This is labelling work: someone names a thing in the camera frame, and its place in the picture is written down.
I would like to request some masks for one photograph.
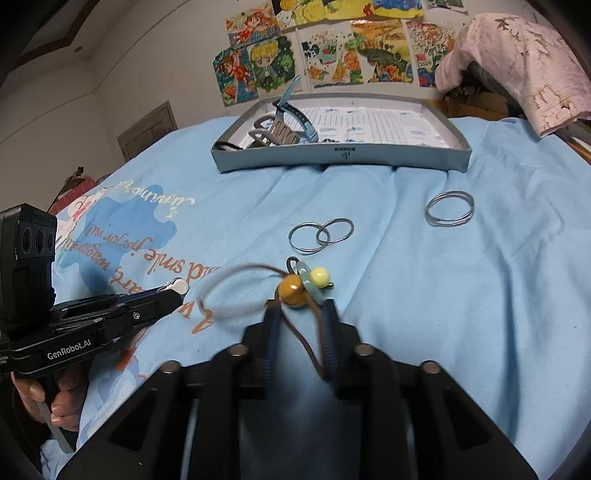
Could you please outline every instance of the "metal ring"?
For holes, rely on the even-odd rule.
[[[334,223],[348,223],[351,226],[351,230],[349,230],[349,233],[347,233],[347,235],[345,235],[343,238],[339,238],[338,240],[335,240],[334,242],[330,241],[330,236],[326,237],[326,240],[321,240],[320,239],[320,233],[322,232],[322,230],[318,230],[316,232],[316,241],[324,246],[327,247],[328,245],[334,245],[337,244],[339,242],[342,242],[343,240],[347,240],[351,235],[353,235],[353,231],[355,230],[355,225],[353,224],[353,222],[351,220],[349,220],[348,218],[334,218],[332,219],[330,222],[326,222],[323,227],[326,229],[327,227],[331,226]]]
[[[450,220],[438,218],[436,216],[431,215],[431,213],[429,213],[429,210],[437,202],[439,202],[443,199],[452,198],[452,197],[464,200],[470,206],[470,210],[467,213],[465,213],[464,215],[462,215],[461,217],[450,219]],[[460,226],[460,225],[464,225],[464,223],[468,223],[470,220],[472,220],[472,217],[474,216],[474,208],[475,208],[474,197],[472,195],[470,195],[468,192],[463,192],[461,190],[452,190],[450,192],[443,192],[443,193],[440,193],[439,195],[437,195],[436,197],[433,197],[429,201],[427,206],[425,207],[425,220],[427,220],[427,223],[429,223],[429,225],[433,225],[433,226]]]
[[[303,228],[305,226],[313,226],[314,228],[316,228],[318,230],[318,232],[326,233],[327,241],[330,242],[330,232],[326,229],[326,227],[324,225],[321,225],[319,223],[314,223],[314,222],[300,223],[299,225],[296,225],[295,227],[293,227],[290,230],[289,235],[287,235],[287,238],[290,241],[290,245],[294,250],[297,250],[298,252],[302,252],[303,254],[306,254],[306,255],[312,255],[312,254],[316,254],[318,252],[321,252],[326,247],[328,247],[329,244],[324,244],[324,243],[321,243],[320,246],[317,248],[298,248],[298,247],[296,247],[293,244],[293,242],[291,241],[291,237],[293,236],[293,234],[296,230],[299,230],[300,228]]]

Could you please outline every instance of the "light blue bedsheet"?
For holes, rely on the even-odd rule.
[[[398,361],[439,361],[547,479],[591,417],[589,166],[524,121],[465,118],[454,123],[473,149],[466,174],[383,166],[220,174],[209,149],[232,121],[169,134],[59,216],[58,301],[176,276],[190,282],[183,308],[135,350],[95,361],[78,447],[164,361],[206,361],[261,320],[202,318],[190,302],[205,275],[245,262],[284,268],[294,225],[348,217],[353,236],[306,259],[330,270],[342,320]],[[474,195],[467,225],[424,220],[425,204],[446,190]],[[447,200],[434,213],[464,208]],[[344,231],[335,226],[333,235]],[[314,233],[294,240],[312,246]],[[271,298],[277,283],[245,273],[207,305]],[[289,316],[315,344],[311,313]],[[271,398],[244,411],[243,478],[354,478],[351,411],[285,329],[280,349]],[[55,478],[67,458],[54,441],[43,452],[44,475]]]

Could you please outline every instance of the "black cord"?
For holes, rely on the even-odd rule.
[[[244,150],[243,148],[239,147],[238,145],[234,145],[233,143],[230,142],[215,142],[213,144],[213,148],[215,148],[216,150],[222,150],[222,151],[237,151],[237,150]]]

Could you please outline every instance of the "pink blanket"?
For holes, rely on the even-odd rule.
[[[475,15],[435,71],[438,90],[460,85],[473,61],[519,102],[541,137],[578,118],[591,118],[591,82],[552,28],[514,15]]]

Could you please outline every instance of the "yellow bead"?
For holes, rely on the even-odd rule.
[[[313,268],[310,272],[310,276],[312,277],[312,283],[318,288],[324,288],[330,283],[329,271],[324,267]]]
[[[299,275],[288,275],[279,284],[279,298],[290,307],[303,307],[306,302],[306,290]]]

